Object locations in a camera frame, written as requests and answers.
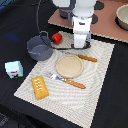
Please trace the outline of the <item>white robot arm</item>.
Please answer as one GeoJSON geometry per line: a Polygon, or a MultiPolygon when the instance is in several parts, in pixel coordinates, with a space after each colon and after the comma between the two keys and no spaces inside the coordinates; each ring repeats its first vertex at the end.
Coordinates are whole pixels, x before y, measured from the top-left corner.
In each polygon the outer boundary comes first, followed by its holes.
{"type": "Polygon", "coordinates": [[[91,42],[91,22],[96,0],[76,0],[72,10],[74,47],[88,48],[91,42]]]}

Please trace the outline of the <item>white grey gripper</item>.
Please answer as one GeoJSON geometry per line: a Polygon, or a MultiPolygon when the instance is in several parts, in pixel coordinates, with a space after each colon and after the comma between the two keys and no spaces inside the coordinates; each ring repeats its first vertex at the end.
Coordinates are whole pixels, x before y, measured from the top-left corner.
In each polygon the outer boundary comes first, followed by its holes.
{"type": "Polygon", "coordinates": [[[73,33],[74,33],[74,47],[83,48],[89,45],[91,41],[91,18],[73,17],[73,33]]]}

